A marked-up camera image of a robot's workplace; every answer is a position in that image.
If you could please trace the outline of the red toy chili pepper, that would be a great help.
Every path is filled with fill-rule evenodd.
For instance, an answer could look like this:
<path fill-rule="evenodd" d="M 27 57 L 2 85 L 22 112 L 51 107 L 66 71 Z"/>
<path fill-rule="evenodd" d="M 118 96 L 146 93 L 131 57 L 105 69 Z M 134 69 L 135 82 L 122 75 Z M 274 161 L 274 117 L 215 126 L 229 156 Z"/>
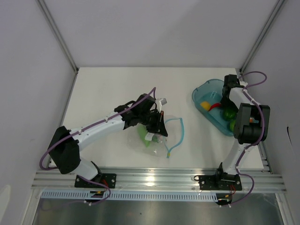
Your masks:
<path fill-rule="evenodd" d="M 222 105 L 220 103 L 215 103 L 213 104 L 210 108 L 209 108 L 209 111 L 211 111 L 212 109 L 214 108 L 218 108 L 218 107 L 221 107 Z"/>

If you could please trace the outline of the clear zip bag teal zipper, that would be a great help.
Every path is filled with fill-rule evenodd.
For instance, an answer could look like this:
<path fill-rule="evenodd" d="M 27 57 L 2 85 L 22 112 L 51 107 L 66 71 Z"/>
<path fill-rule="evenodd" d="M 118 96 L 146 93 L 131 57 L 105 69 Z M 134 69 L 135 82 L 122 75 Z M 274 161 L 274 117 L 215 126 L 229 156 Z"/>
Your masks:
<path fill-rule="evenodd" d="M 162 143 L 155 143 L 152 141 L 152 137 L 155 134 L 148 133 L 151 143 L 147 148 L 142 143 L 138 135 L 137 128 L 139 125 L 137 125 L 133 131 L 130 131 L 127 137 L 128 147 L 135 152 L 142 153 L 144 155 L 170 158 L 172 150 L 179 148 L 184 140 L 185 128 L 182 117 L 167 115 L 165 117 L 165 128 L 168 132 L 168 136 L 162 136 Z"/>

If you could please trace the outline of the light green toy pepper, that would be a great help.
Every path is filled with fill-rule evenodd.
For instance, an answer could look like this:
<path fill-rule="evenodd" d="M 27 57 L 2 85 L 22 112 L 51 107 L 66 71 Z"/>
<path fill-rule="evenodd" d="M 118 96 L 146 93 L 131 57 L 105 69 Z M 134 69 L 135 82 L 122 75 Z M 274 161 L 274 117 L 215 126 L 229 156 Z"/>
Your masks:
<path fill-rule="evenodd" d="M 151 140 L 149 140 L 148 131 L 147 131 L 146 127 L 144 125 L 139 125 L 137 128 L 137 132 L 138 132 L 138 135 L 139 135 L 142 143 L 145 145 L 145 147 L 146 148 L 149 147 Z"/>

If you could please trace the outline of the yellow toy lemon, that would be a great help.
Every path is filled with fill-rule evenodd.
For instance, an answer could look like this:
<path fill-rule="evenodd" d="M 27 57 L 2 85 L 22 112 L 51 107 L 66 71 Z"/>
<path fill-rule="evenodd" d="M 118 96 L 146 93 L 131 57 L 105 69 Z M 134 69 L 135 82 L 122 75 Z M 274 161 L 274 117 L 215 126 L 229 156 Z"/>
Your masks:
<path fill-rule="evenodd" d="M 206 111 L 209 111 L 209 110 L 210 110 L 210 107 L 211 107 L 210 103 L 207 102 L 207 101 L 201 102 L 201 103 L 200 103 L 200 106 L 201 106 L 204 110 L 206 110 Z"/>

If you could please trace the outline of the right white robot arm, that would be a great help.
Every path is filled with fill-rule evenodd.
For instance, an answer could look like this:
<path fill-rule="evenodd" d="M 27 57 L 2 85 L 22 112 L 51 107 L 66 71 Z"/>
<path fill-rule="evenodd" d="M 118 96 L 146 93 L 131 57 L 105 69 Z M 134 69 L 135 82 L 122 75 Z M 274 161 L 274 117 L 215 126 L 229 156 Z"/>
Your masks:
<path fill-rule="evenodd" d="M 235 111 L 233 136 L 235 138 L 228 156 L 216 170 L 214 184 L 225 189 L 237 184 L 239 166 L 249 152 L 267 137 L 270 107 L 254 100 L 248 93 L 246 82 L 238 80 L 237 75 L 226 75 L 222 89 L 221 106 Z"/>

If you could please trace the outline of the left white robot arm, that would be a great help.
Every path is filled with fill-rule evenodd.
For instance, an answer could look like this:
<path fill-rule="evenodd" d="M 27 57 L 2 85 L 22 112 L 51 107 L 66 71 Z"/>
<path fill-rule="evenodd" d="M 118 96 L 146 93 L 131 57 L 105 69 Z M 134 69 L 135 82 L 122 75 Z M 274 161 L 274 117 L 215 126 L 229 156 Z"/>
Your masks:
<path fill-rule="evenodd" d="M 142 94 L 136 101 L 117 106 L 105 118 L 85 127 L 67 129 L 59 127 L 51 140 L 49 155 L 61 174 L 75 173 L 85 178 L 90 187 L 98 187 L 102 176 L 99 167 L 80 156 L 80 152 L 101 137 L 129 127 L 138 126 L 139 136 L 145 144 L 167 137 L 164 111 L 165 98 L 156 99 Z"/>

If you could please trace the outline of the purple toy eggplant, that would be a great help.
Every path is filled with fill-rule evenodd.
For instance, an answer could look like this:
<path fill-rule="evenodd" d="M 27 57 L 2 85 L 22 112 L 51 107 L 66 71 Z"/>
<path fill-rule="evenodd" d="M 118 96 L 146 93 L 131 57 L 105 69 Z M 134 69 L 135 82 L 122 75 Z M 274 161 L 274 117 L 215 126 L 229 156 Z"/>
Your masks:
<path fill-rule="evenodd" d="M 160 136 L 160 135 L 153 135 L 152 141 L 155 143 L 162 143 L 163 139 L 162 139 L 162 136 Z"/>

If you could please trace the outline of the light green toy fruit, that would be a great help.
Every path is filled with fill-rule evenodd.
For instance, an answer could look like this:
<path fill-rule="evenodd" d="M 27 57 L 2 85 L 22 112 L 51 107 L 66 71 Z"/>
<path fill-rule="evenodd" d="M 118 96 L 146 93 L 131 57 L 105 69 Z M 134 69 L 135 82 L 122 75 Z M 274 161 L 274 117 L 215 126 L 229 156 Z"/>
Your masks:
<path fill-rule="evenodd" d="M 229 123 L 229 130 L 230 130 L 231 132 L 234 131 L 235 122 L 236 122 L 236 120 L 232 120 L 232 121 L 230 121 L 230 123 Z"/>

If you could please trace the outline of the dark green toy bell pepper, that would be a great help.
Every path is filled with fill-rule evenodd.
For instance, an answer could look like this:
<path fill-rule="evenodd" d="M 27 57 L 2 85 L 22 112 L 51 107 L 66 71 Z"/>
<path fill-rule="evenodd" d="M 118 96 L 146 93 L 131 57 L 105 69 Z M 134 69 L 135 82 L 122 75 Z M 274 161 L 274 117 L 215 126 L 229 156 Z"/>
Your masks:
<path fill-rule="evenodd" d="M 226 121 L 230 121 L 236 118 L 237 112 L 232 108 L 225 108 L 223 110 L 223 119 Z"/>

